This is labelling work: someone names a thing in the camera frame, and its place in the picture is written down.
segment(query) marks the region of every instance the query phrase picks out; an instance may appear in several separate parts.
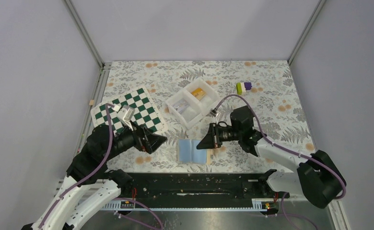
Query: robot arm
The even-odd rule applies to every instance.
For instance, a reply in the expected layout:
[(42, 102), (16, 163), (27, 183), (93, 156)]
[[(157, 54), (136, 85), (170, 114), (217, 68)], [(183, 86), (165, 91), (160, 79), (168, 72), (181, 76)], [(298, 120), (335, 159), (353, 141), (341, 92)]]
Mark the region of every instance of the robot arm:
[[(225, 122), (210, 123), (208, 133), (197, 145), (197, 149), (219, 148), (224, 141), (236, 140), (245, 152), (271, 159), (293, 171), (269, 171), (266, 181), (273, 191), (304, 195), (310, 203), (319, 208), (325, 208), (341, 192), (340, 182), (326, 169), (308, 159), (288, 154), (265, 140), (262, 134), (254, 129), (254, 115), (248, 106), (234, 109), (230, 119), (231, 126)], [(311, 154), (311, 158), (334, 171), (346, 185), (325, 152), (318, 150)]]
[[(138, 126), (131, 122), (134, 112), (132, 108), (123, 106), (119, 109), (116, 106), (114, 110), (117, 111), (117, 116), (124, 128), (113, 138), (112, 148), (107, 160), (132, 147), (151, 154), (166, 142), (166, 137), (153, 134), (147, 127)], [(127, 189), (128, 182), (132, 178), (122, 170), (113, 171), (109, 173), (110, 180), (104, 184), (103, 188), (100, 188), (73, 212), (81, 197), (91, 188), (91, 185), (98, 179), (103, 178), (107, 170), (106, 163), (82, 184), (68, 192), (67, 189), (88, 177), (103, 161), (105, 154), (107, 154), (110, 135), (113, 134), (109, 133), (107, 125), (94, 128), (92, 134), (87, 138), (85, 146), (74, 157), (67, 169), (67, 176), (64, 178), (62, 187), (47, 210), (35, 223), (25, 225), (22, 228), (23, 230), (80, 229), (103, 205), (118, 197), (121, 191)]]

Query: green block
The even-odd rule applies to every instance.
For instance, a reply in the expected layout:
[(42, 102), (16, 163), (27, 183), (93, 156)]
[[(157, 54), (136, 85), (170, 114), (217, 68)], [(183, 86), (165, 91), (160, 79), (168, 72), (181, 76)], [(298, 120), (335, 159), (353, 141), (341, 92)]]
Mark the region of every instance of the green block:
[(152, 121), (153, 121), (153, 124), (155, 124), (155, 125), (160, 123), (160, 119), (158, 117), (153, 119)]
[(142, 115), (140, 113), (137, 113), (135, 115), (133, 115), (135, 117), (136, 120), (139, 120), (142, 118)]
[(236, 92), (238, 93), (238, 95), (242, 95), (241, 83), (236, 84)]
[(139, 96), (136, 96), (136, 97), (133, 98), (133, 100), (134, 100), (135, 102), (140, 101), (140, 97), (139, 97)]
[(146, 103), (149, 102), (149, 99), (148, 99), (147, 97), (145, 97), (145, 98), (142, 99), (142, 102), (143, 102), (144, 104), (146, 104)]
[(154, 113), (153, 107), (148, 108), (146, 111), (148, 111), (149, 114)]
[(138, 94), (142, 94), (142, 93), (144, 93), (145, 91), (144, 91), (142, 88), (140, 88), (140, 89), (136, 90), (136, 92), (138, 92)]
[(96, 119), (101, 118), (101, 117), (102, 117), (102, 113), (101, 113), (101, 112), (99, 112), (99, 113), (97, 113), (97, 114), (95, 115), (95, 118), (96, 118)]
[(143, 120), (144, 120), (145, 122), (148, 122), (148, 121), (151, 120), (151, 118), (150, 118), (149, 116), (146, 116), (146, 117), (143, 118)]

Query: purple block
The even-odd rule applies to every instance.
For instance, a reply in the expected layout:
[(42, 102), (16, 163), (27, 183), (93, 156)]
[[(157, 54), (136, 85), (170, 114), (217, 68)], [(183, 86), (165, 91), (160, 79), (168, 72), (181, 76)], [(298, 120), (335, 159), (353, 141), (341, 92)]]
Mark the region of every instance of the purple block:
[(252, 83), (244, 82), (245, 90), (250, 90), (252, 88)]

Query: blue cloth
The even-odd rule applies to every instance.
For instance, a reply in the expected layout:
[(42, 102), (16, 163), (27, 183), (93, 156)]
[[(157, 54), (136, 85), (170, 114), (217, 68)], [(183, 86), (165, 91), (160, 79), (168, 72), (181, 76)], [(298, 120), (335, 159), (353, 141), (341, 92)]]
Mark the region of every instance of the blue cloth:
[(207, 150), (197, 149), (200, 140), (179, 139), (178, 161), (183, 163), (205, 164), (207, 162)]

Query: cable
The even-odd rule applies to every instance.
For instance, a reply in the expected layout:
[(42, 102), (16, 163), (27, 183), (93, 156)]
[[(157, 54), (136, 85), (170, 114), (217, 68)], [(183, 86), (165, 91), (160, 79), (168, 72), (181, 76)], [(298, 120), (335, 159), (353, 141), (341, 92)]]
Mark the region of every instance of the cable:
[(136, 219), (131, 218), (131, 217), (125, 217), (124, 215), (121, 215), (121, 214), (119, 215), (120, 217), (125, 217), (125, 218), (127, 218), (127, 219), (129, 219), (129, 220), (132, 220), (132, 221), (134, 221), (134, 222), (137, 222), (137, 223), (139, 223), (139, 224), (141, 224), (141, 225), (144, 225), (144, 226), (146, 226), (146, 227), (148, 227), (148, 228), (151, 228), (151, 229), (155, 229), (155, 230), (163, 230), (163, 229), (164, 229), (163, 223), (162, 223), (162, 221), (159, 219), (159, 217), (156, 215), (156, 213), (154, 213), (150, 208), (148, 208), (146, 205), (142, 204), (141, 202), (136, 201), (136, 200), (132, 200), (132, 199), (123, 198), (123, 197), (118, 197), (118, 198), (115, 198), (114, 200), (125, 200), (125, 201), (133, 202), (134, 204), (138, 204), (138, 205), (144, 207), (146, 210), (148, 210), (148, 211), (149, 211), (149, 212), (150, 212), (150, 213), (151, 213), (151, 214), (156, 218), (156, 220), (157, 220), (157, 222), (159, 222), (161, 228), (159, 229), (159, 228), (156, 228), (156, 227), (150, 226), (150, 225), (145, 224), (145, 223), (143, 223), (143, 222), (141, 222), (141, 221), (139, 221), (139, 220), (136, 220)]
[(109, 114), (109, 109), (108, 109), (108, 106), (110, 107), (114, 107), (114, 105), (112, 104), (109, 104), (109, 103), (106, 103), (105, 104), (105, 111), (106, 111), (106, 117), (108, 119), (108, 129), (109, 129), (109, 144), (108, 144), (108, 150), (106, 151), (106, 154), (104, 156), (104, 158), (102, 159), (101, 163), (99, 163), (99, 165), (90, 173), (88, 174), (86, 177), (82, 178), (81, 180), (79, 180), (77, 183), (73, 184), (71, 187), (69, 187), (68, 189), (64, 190), (64, 192), (62, 192), (60, 194), (59, 199), (56, 200), (52, 205), (51, 207), (49, 208), (49, 210), (46, 212), (45, 216), (43, 217), (42, 221), (40, 222), (39, 224), (39, 228), (41, 228), (47, 218), (50, 216), (51, 212), (54, 210), (54, 208), (56, 207), (56, 205), (59, 203), (60, 200), (62, 200), (64, 198), (64, 195), (67, 194), (69, 191), (71, 191), (73, 188), (77, 187), (78, 185), (82, 184), (84, 181), (88, 180), (90, 177), (92, 177), (94, 174), (96, 174), (98, 172), (98, 170), (101, 169), (101, 167), (105, 164), (106, 160), (108, 159), (108, 156), (109, 154), (111, 153), (111, 148), (112, 148), (112, 141), (114, 139), (114, 135), (113, 135), (113, 131), (112, 131), (112, 123), (111, 123), (111, 115)]
[(279, 193), (275, 192), (275, 198), (273, 199), (273, 203), (276, 203), (276, 201), (279, 199)]
[(131, 220), (131, 221), (133, 221), (133, 222), (136, 222), (136, 223), (138, 223), (138, 224), (141, 224), (141, 225), (143, 225), (143, 226), (145, 226), (145, 227), (148, 227), (149, 229), (162, 230), (162, 229), (159, 229), (159, 228), (156, 228), (156, 227), (150, 226), (150, 225), (148, 225), (148, 224), (145, 224), (145, 223), (143, 223), (143, 222), (140, 221), (140, 220), (134, 219), (134, 218), (132, 218), (132, 217), (128, 217), (127, 215), (122, 215), (122, 214), (119, 214), (119, 213), (118, 213), (118, 216), (119, 216), (119, 218), (124, 217), (124, 218), (126, 218), (126, 219), (128, 219), (128, 220)]
[(136, 190), (136, 188), (133, 188), (132, 189), (132, 200), (135, 200), (135, 197), (136, 197), (136, 194), (137, 194), (137, 192), (136, 192), (137, 190)]
[[(263, 218), (270, 218), (270, 217), (283, 217), (285, 216), (284, 214), (275, 214), (275, 215), (255, 215), (255, 214), (248, 214), (250, 216), (253, 216), (253, 217), (263, 217)], [(299, 219), (304, 219), (306, 221), (308, 221), (309, 223), (311, 223), (317, 230), (318, 230), (318, 227), (317, 225), (312, 221), (310, 220), (309, 218), (305, 217), (305, 216), (302, 216), (302, 215), (297, 215), (297, 214), (286, 214), (288, 217), (296, 217), (296, 218), (299, 218)]]
[[(300, 228), (298, 228), (290, 219), (289, 219), (289, 216), (290, 215), (293, 215), (293, 214), (287, 214), (286, 213), (286, 211), (284, 210), (284, 204), (283, 204), (283, 202), (284, 202), (284, 198), (286, 197), (286, 195), (287, 195), (288, 193), (286, 192), (286, 193), (284, 193), (283, 194), (283, 197), (281, 198), (281, 210), (283, 211), (283, 215), (284, 215), (284, 217), (287, 219), (287, 221), (295, 228), (295, 229), (298, 229), (298, 230), (300, 230)], [(298, 217), (299, 218), (303, 218), (303, 219), (305, 219), (305, 220), (307, 220), (308, 222), (310, 222), (317, 230), (318, 230), (318, 227), (317, 227), (317, 225), (312, 221), (312, 220), (310, 220), (309, 218), (307, 218), (307, 217), (305, 217), (305, 216), (301, 216), (301, 215), (298, 215)]]
[(286, 147), (284, 147), (284, 146), (281, 146), (281, 145), (279, 145), (279, 144), (276, 144), (276, 143), (272, 142), (272, 141), (271, 141), (271, 140), (270, 140), (270, 139), (265, 135), (265, 133), (263, 132), (262, 127), (260, 126), (259, 118), (256, 116), (255, 111), (254, 111), (254, 110), (252, 109), (252, 107), (249, 105), (248, 101), (245, 100), (245, 98), (243, 98), (242, 96), (239, 96), (239, 95), (237, 95), (237, 94), (229, 94), (228, 96), (224, 97), (224, 98), (223, 98), (223, 99), (218, 103), (218, 105), (215, 107), (215, 109), (218, 110), (218, 108), (219, 108), (220, 105), (225, 101), (225, 99), (227, 99), (227, 98), (229, 98), (229, 97), (239, 97), (240, 99), (242, 99), (242, 100), (245, 102), (245, 104), (249, 107), (250, 111), (252, 112), (253, 116), (254, 116), (255, 119), (256, 119), (257, 126), (259, 127), (259, 131), (260, 131), (260, 133), (262, 134), (263, 138), (264, 138), (264, 139), (265, 139), (269, 144), (272, 144), (273, 146), (276, 146), (277, 148), (279, 148), (279, 149), (281, 149), (281, 150), (283, 150), (283, 151), (286, 151), (286, 152), (288, 152), (288, 153), (290, 153), (290, 154), (293, 154), (293, 155), (295, 155), (295, 156), (302, 157), (302, 158), (306, 158), (307, 160), (310, 160), (310, 161), (312, 161), (312, 162), (318, 164), (319, 166), (323, 167), (325, 170), (327, 170), (328, 172), (330, 172), (330, 173), (331, 173), (331, 174), (332, 174), (332, 175), (333, 175), (333, 176), (334, 176), (334, 177), (339, 181), (339, 183), (341, 184), (342, 194), (339, 195), (339, 196), (337, 196), (337, 197), (335, 197), (334, 199), (341, 199), (341, 198), (343, 198), (343, 197), (345, 196), (345, 194), (347, 193), (347, 189), (346, 189), (346, 187), (345, 187), (345, 183), (343, 182), (343, 180), (341, 179), (341, 177), (340, 177), (337, 173), (335, 173), (332, 169), (330, 169), (328, 166), (326, 166), (325, 164), (323, 164), (323, 163), (321, 163), (321, 162), (315, 160), (315, 159), (312, 158), (312, 157), (309, 157), (309, 156), (306, 156), (306, 155), (300, 154), (300, 153), (298, 153), (298, 152), (296, 152), (296, 151), (290, 150), (290, 149), (288, 149), (288, 148), (286, 148)]

